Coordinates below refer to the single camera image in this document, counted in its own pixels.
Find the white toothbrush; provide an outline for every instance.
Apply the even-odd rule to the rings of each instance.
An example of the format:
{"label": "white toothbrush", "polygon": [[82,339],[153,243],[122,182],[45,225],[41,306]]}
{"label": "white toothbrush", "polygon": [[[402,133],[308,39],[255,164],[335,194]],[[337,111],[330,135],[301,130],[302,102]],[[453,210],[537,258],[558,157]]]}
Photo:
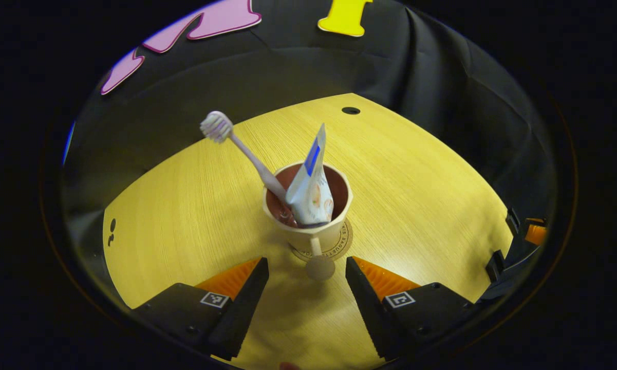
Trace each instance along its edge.
{"label": "white toothbrush", "polygon": [[238,138],[233,132],[233,122],[226,117],[225,114],[215,110],[214,112],[208,113],[208,116],[201,122],[201,131],[203,135],[216,143],[223,143],[226,141],[226,138],[231,138],[231,141],[235,143],[235,145],[240,148],[240,150],[249,158],[249,160],[254,164],[258,174],[260,175],[261,180],[265,184],[265,187],[268,188],[275,196],[281,200],[282,204],[285,204],[285,189],[278,182],[277,178],[269,172],[268,168],[261,162],[252,152],[247,148],[244,143]]}

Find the toothbrush head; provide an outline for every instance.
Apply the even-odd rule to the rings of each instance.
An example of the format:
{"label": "toothbrush head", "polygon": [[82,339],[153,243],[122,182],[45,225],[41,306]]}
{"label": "toothbrush head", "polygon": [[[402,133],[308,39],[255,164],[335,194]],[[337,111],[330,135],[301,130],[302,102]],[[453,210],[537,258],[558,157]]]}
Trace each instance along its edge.
{"label": "toothbrush head", "polygon": [[233,122],[225,114],[215,110],[201,122],[201,132],[216,143],[223,143],[233,131]]}

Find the yellow table surface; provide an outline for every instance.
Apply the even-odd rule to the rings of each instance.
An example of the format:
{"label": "yellow table surface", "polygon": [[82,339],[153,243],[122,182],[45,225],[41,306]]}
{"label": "yellow table surface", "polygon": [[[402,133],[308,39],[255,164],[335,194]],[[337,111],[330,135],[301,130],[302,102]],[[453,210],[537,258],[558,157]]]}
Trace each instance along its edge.
{"label": "yellow table surface", "polygon": [[[361,112],[348,115],[343,107]],[[173,283],[195,285],[264,256],[269,280],[231,363],[278,368],[291,361],[318,370],[384,363],[345,280],[346,256],[477,300],[490,283],[484,267],[492,252],[506,255],[512,241],[507,209],[437,138],[355,94],[274,110],[234,130],[274,172],[306,157],[322,122],[324,161],[348,176],[353,192],[353,241],[331,279],[305,276],[305,263],[264,215],[262,182],[235,145],[200,140],[141,176],[105,211],[105,258],[126,304],[137,307]]]}

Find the black mount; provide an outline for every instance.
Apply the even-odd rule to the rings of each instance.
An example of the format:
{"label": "black mount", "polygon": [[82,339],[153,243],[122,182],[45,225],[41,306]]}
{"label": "black mount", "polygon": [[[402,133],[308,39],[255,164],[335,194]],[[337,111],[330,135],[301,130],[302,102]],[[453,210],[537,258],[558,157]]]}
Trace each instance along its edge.
{"label": "black mount", "polygon": [[519,218],[513,208],[507,211],[506,222],[513,234],[512,245],[509,253],[503,257],[502,251],[497,250],[487,263],[487,274],[491,280],[491,285],[480,298],[481,300],[491,300],[504,295],[513,286],[516,276],[519,275],[521,267],[519,265],[525,262],[534,255],[539,246],[532,244],[525,239],[530,225],[539,227],[546,226],[545,218],[526,218],[523,222],[518,221]]}
{"label": "black mount", "polygon": [[240,352],[268,278],[268,261],[263,257],[235,300],[177,283],[134,312],[186,345],[230,361]]}
{"label": "black mount", "polygon": [[352,257],[345,277],[379,357],[393,360],[453,330],[470,317],[475,305],[440,283],[389,295],[379,302]]}

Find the cup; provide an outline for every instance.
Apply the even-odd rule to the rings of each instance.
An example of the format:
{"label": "cup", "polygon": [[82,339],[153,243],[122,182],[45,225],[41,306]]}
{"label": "cup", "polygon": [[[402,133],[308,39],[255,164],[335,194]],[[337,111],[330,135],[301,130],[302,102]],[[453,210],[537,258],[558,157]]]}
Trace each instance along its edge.
{"label": "cup", "polygon": [[[274,176],[283,185],[283,188],[287,189],[290,186],[302,164],[304,164],[303,161],[290,164],[282,169],[278,169],[274,173]],[[263,189],[263,211],[265,211],[265,214],[273,220],[290,245],[298,251],[310,252],[313,255],[315,255],[313,249],[319,249],[321,252],[324,252],[333,248],[337,243],[339,237],[341,237],[341,228],[353,198],[347,176],[329,164],[323,163],[323,166],[324,175],[327,178],[331,196],[333,197],[331,222],[326,225],[311,229],[299,229],[283,224],[278,220],[278,216],[282,212],[280,200],[267,188]]]}

